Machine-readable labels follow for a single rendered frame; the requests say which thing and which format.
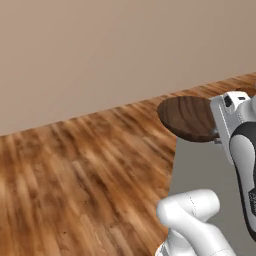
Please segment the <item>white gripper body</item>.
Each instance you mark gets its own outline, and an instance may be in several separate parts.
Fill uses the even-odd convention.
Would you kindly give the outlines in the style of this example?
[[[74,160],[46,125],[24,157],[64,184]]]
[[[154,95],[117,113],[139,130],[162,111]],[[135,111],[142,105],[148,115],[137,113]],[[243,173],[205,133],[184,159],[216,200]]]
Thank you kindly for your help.
[[[228,94],[222,94],[210,99],[210,109],[215,122],[214,132],[219,136],[219,143],[225,152],[225,155],[230,163],[233,163],[230,149],[230,128],[228,127],[227,119],[230,115],[229,107],[232,105],[232,99]]]

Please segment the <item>dark wooden round stool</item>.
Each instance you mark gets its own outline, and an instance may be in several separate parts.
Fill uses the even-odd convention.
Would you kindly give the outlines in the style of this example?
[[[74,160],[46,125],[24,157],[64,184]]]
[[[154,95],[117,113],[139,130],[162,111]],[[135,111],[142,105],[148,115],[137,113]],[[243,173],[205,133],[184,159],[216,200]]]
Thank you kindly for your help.
[[[157,107],[161,123],[177,137],[190,142],[214,140],[214,118],[210,100],[197,96],[177,96],[163,100]]]

